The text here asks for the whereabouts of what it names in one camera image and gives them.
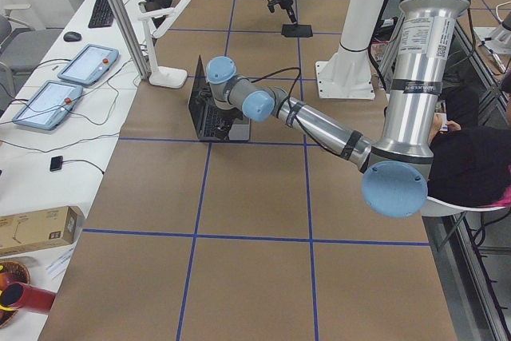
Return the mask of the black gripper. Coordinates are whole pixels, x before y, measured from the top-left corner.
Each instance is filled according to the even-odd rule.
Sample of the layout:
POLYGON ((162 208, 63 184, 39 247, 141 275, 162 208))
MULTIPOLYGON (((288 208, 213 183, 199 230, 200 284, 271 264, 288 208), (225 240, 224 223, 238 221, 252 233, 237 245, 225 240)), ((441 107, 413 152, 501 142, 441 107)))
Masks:
POLYGON ((275 12, 275 7, 280 6, 282 10, 285 10, 287 12, 287 16, 289 17, 292 24, 296 23, 296 17, 294 10, 292 9, 292 0, 270 0, 267 3, 267 8, 270 10, 271 13, 275 12))

